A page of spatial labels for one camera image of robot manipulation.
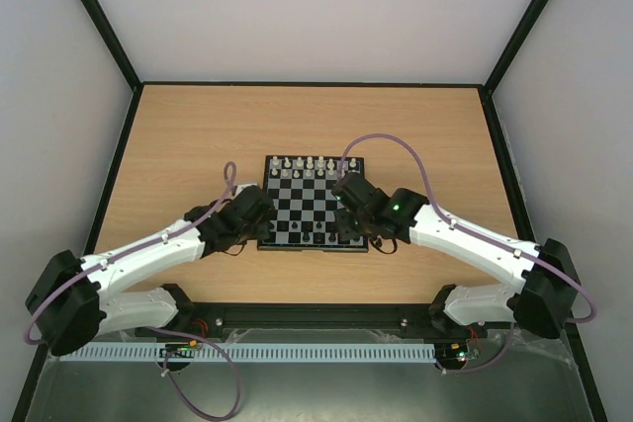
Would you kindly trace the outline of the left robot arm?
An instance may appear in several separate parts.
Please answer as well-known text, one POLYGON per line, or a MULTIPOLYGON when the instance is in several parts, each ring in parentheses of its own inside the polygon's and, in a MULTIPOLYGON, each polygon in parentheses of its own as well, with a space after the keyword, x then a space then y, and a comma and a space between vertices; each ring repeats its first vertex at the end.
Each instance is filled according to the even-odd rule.
POLYGON ((31 328, 55 356, 68 355, 94 338, 138 327, 182 325, 188 299, 163 285, 145 292, 134 285, 172 267, 201 260, 269 231, 273 202, 258 186, 242 187, 223 204, 195 207, 166 228, 132 244, 82 257, 54 255, 26 299, 31 328))

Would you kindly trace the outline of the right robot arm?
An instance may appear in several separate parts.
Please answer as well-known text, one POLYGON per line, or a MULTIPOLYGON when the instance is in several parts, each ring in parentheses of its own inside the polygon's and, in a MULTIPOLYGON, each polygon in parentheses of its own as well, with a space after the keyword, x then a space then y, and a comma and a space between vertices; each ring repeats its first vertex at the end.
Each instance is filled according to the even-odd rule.
POLYGON ((495 279, 478 287, 443 286, 428 310, 438 332, 506 322, 541 338, 560 336, 579 293, 562 243, 549 239, 538 245, 503 236, 446 213, 409 189, 387 195, 358 173, 345 175, 332 193, 342 206, 335 215, 341 236, 434 249, 495 279))

